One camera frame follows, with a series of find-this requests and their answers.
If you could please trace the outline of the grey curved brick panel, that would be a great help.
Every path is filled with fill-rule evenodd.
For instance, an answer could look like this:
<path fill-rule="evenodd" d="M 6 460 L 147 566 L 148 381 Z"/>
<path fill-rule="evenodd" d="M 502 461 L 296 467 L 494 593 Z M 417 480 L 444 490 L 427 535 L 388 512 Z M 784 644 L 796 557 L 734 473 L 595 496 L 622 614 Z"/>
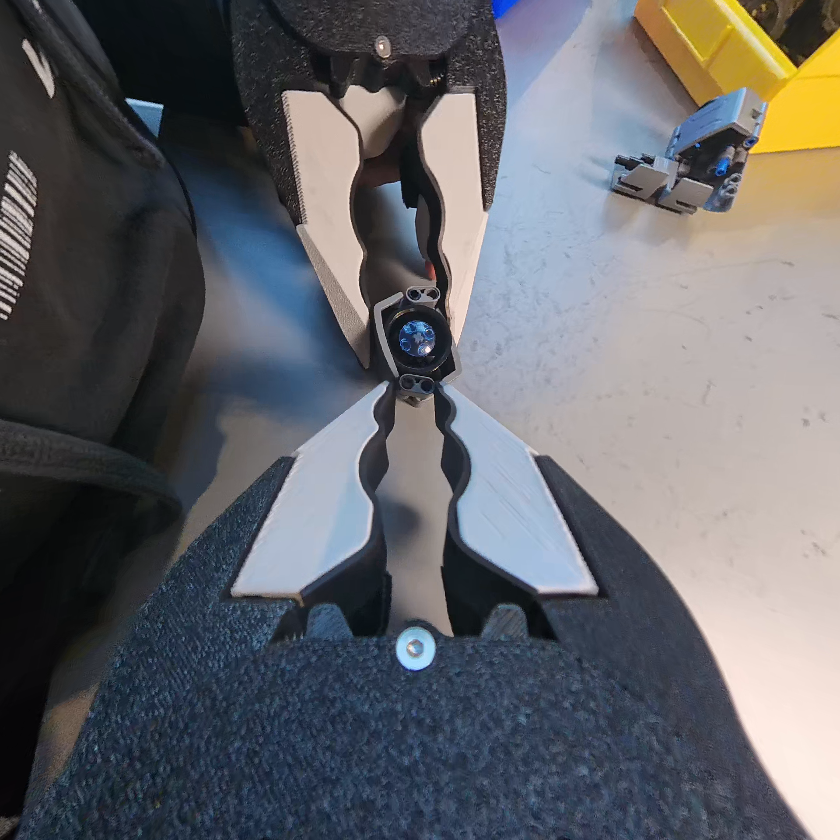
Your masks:
<path fill-rule="evenodd" d="M 397 292 L 375 303 L 371 311 L 371 362 L 382 379 L 389 382 L 397 381 L 400 373 L 386 336 L 385 315 L 394 308 L 399 309 L 405 302 L 405 294 Z"/>

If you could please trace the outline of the grey mesh chair seat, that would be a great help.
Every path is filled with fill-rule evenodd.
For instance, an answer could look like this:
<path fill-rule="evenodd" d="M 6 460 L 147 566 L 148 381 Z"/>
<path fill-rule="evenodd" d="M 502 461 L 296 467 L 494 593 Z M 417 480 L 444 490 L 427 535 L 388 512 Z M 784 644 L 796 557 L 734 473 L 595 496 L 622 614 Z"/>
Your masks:
<path fill-rule="evenodd" d="M 126 98 L 127 105 L 143 122 L 145 127 L 157 139 L 160 136 L 164 105 L 159 102 Z"/>

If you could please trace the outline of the person's left hand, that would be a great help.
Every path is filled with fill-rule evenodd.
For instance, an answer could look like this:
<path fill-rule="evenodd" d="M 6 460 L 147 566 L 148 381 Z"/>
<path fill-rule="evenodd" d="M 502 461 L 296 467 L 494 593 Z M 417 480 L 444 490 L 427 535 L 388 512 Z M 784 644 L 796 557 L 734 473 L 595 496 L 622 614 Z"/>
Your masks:
<path fill-rule="evenodd" d="M 373 189 L 401 180 L 401 155 L 383 153 L 363 162 L 356 185 L 360 189 Z"/>

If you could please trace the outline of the person's black printed sweatshirt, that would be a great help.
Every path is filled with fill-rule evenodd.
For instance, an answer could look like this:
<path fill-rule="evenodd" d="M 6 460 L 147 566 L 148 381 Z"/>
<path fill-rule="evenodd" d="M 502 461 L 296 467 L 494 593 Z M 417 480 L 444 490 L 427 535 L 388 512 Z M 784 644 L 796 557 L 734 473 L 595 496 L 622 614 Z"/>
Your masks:
<path fill-rule="evenodd" d="M 182 180 L 72 2 L 2 2 L 2 823 L 54 668 L 182 504 L 154 452 L 203 317 Z"/>

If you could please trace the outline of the grey brick block assembly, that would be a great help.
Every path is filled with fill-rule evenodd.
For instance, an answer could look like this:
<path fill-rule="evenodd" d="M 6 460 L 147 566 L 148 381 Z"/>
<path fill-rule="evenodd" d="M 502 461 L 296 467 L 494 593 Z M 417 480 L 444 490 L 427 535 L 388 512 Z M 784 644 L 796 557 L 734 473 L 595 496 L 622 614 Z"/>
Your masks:
<path fill-rule="evenodd" d="M 664 153 L 618 155 L 612 191 L 679 215 L 728 212 L 768 107 L 747 87 L 709 100 L 675 127 Z"/>

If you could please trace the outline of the yellow tracked brick model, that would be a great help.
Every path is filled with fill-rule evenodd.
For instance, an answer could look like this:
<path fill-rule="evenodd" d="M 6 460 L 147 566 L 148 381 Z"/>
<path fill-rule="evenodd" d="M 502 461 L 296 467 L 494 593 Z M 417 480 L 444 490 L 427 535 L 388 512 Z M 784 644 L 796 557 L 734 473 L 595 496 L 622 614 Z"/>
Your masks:
<path fill-rule="evenodd" d="M 839 29 L 839 1 L 741 1 L 740 4 L 797 67 Z"/>

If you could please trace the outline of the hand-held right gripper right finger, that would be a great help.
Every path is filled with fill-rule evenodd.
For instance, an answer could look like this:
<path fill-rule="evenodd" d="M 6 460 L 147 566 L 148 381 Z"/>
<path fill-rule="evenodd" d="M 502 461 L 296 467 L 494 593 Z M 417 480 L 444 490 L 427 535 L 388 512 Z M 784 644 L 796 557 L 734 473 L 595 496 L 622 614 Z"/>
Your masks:
<path fill-rule="evenodd" d="M 455 548 L 530 595 L 598 595 L 538 453 L 451 384 L 434 407 Z"/>

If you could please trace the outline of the grey desk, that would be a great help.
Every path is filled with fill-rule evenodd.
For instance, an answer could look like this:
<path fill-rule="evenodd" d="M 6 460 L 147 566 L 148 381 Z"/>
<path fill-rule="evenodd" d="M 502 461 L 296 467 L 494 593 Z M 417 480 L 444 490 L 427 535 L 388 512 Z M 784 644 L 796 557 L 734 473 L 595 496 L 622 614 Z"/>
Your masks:
<path fill-rule="evenodd" d="M 732 210 L 609 189 L 693 102 L 634 2 L 519 2 L 458 389 L 563 467 L 694 613 L 768 773 L 838 838 L 838 150 L 752 154 Z M 185 523 L 128 561 L 49 693 L 66 760 L 131 616 L 278 457 L 371 387 L 242 129 L 173 110 L 203 324 L 159 463 Z"/>

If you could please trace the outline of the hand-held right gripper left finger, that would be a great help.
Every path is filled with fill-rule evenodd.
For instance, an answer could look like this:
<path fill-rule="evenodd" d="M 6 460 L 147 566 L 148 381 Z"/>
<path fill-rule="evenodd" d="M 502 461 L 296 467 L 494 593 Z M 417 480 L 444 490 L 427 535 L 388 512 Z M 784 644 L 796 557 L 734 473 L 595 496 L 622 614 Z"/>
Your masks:
<path fill-rule="evenodd" d="M 370 599 L 379 589 L 386 549 L 375 492 L 395 404 L 394 385 L 382 382 L 294 452 L 231 596 Z"/>

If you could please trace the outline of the grey black wheel assembly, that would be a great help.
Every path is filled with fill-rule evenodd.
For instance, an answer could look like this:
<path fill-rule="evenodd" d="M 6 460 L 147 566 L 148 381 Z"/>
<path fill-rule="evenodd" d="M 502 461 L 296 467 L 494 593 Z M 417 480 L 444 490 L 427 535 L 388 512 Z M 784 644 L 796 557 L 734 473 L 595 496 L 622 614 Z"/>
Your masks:
<path fill-rule="evenodd" d="M 381 351 L 394 379 L 414 375 L 442 382 L 459 371 L 453 334 L 434 307 L 399 301 L 381 315 Z"/>

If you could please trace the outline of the yellow plastic bin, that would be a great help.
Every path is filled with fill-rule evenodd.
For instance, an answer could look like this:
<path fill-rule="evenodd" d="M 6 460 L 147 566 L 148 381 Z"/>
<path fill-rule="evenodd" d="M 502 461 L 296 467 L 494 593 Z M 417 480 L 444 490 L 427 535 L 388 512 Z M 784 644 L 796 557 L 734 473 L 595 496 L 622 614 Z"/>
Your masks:
<path fill-rule="evenodd" d="M 694 101 L 750 88 L 769 103 L 756 154 L 839 145 L 839 34 L 800 66 L 734 1 L 639 1 L 634 17 Z"/>

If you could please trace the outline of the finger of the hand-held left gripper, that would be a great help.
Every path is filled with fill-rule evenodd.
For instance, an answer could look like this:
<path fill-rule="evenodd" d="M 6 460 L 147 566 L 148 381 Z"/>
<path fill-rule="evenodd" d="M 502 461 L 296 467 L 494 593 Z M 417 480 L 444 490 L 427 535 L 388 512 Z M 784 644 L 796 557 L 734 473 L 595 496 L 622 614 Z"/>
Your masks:
<path fill-rule="evenodd" d="M 420 249 L 434 268 L 449 325 L 463 332 L 487 228 L 480 172 L 476 96 L 472 91 L 437 98 L 420 125 L 420 162 L 431 200 L 420 199 Z"/>
<path fill-rule="evenodd" d="M 352 120 L 319 91 L 284 91 L 300 222 L 296 230 L 344 338 L 371 365 L 370 310 L 361 289 L 365 250 L 352 198 L 361 171 L 361 137 Z"/>

